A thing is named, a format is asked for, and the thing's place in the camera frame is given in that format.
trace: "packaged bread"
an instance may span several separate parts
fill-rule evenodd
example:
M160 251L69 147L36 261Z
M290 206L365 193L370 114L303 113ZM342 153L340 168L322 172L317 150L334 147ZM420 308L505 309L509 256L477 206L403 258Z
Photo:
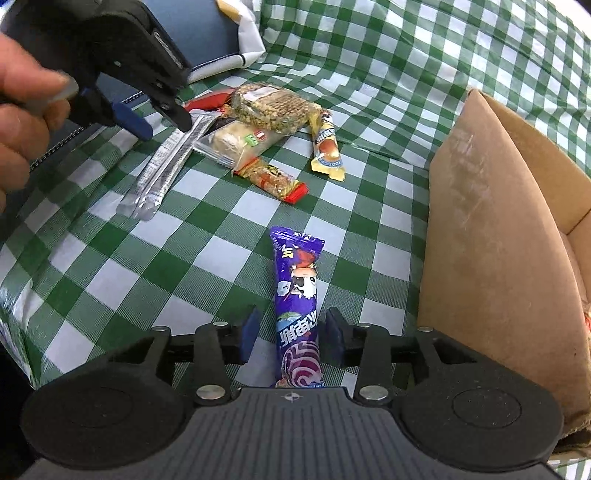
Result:
M200 138L193 147L227 168L240 170L283 136L235 120Z

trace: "clear plastic wrapper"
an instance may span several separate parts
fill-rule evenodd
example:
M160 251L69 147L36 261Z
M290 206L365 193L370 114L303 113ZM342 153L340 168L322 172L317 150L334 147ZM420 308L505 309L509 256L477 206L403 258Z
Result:
M261 158L255 158L236 174L250 180L252 184L283 202L294 204L308 193L305 183L296 180Z
M308 123L315 105L286 88L248 83L232 94L232 112L242 122L284 135Z
M152 155L125 197L117 213L140 220L150 220L160 208L164 196L191 152L217 117L218 112L191 112L193 126L187 133L175 130Z
M219 164L236 171L257 158L283 136L236 120L201 138L195 142L194 147Z

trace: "red and orange wrapper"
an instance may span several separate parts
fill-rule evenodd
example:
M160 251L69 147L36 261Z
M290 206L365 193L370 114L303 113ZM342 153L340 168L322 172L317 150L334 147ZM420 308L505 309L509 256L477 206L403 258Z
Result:
M250 180L251 183L275 198L292 205L308 193L305 183L296 180L261 158L255 158L235 173L243 179Z

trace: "white label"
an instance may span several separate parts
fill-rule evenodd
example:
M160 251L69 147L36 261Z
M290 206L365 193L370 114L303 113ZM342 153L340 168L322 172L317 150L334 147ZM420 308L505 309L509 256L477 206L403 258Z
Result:
M278 92L276 88L273 87L261 87L257 90L253 90L252 92L248 92L244 94L244 99L248 100L249 102L254 102L259 98L266 97L272 93Z

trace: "candy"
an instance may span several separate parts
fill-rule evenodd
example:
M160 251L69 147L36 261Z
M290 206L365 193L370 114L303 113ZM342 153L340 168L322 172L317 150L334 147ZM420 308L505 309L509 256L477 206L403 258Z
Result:
M326 173L333 180L345 179L345 167L336 144L335 124L328 110L313 110L310 128L314 144L314 157L310 162L313 171Z
M274 226L276 387L324 387L318 349L316 267L324 240Z

